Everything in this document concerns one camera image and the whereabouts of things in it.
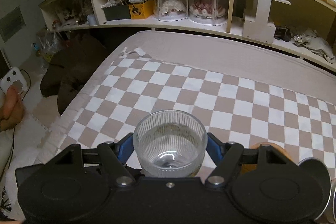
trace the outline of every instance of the screw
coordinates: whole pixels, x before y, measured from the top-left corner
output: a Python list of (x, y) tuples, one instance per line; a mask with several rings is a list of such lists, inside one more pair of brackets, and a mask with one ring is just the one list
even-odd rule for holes
[(172, 183), (172, 182), (167, 182), (167, 183), (166, 183), (166, 186), (167, 186), (168, 188), (173, 188), (173, 187), (175, 186), (175, 184)]
[(211, 176), (208, 178), (208, 182), (214, 185), (220, 185), (225, 181), (225, 179), (221, 176)]
[(116, 182), (120, 185), (120, 186), (127, 186), (129, 184), (131, 184), (133, 182), (133, 180), (130, 177), (127, 176), (122, 176), (122, 177), (118, 177), (116, 179)]

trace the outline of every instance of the plastic bag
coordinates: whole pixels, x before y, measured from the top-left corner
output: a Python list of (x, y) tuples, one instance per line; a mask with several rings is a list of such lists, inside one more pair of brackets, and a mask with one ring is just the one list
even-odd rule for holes
[(38, 36), (43, 58), (50, 62), (54, 54), (63, 49), (63, 38), (58, 32), (47, 31), (43, 37)]
[(335, 63), (331, 46), (320, 37), (315, 30), (308, 28), (302, 31), (302, 27), (290, 27), (290, 30), (294, 34), (293, 41), (296, 46), (305, 47), (311, 52), (323, 57), (329, 63)]

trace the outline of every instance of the hand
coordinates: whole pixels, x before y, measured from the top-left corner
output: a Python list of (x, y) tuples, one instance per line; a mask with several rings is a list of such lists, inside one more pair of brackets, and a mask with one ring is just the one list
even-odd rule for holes
[(11, 113), (18, 100), (18, 97), (20, 96), (17, 92), (16, 87), (14, 85), (11, 85), (7, 90), (6, 100), (2, 107), (4, 119), (8, 119), (11, 116)]
[(24, 107), (22, 101), (19, 100), (16, 102), (13, 111), (8, 119), (3, 119), (0, 121), (0, 128), (2, 131), (12, 129), (18, 123), (22, 121), (24, 115)]

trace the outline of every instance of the glass bowl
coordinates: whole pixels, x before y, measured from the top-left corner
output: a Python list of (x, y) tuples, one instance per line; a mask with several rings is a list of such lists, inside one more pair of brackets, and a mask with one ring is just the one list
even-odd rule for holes
[(208, 136), (201, 122), (180, 110), (161, 110), (137, 125), (133, 145), (149, 177), (195, 175), (204, 159)]

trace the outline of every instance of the beige and white checkered sheet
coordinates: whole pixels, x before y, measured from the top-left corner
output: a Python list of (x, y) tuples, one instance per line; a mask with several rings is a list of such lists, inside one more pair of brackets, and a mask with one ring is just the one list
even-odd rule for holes
[[(335, 105), (277, 86), (151, 59), (140, 48), (106, 70), (71, 121), (59, 150), (119, 141), (151, 112), (179, 109), (195, 115), (222, 142), (244, 147), (268, 141), (298, 163), (321, 159), (335, 177)], [(128, 162), (139, 167), (136, 155)], [(215, 167), (206, 155), (200, 173)]]

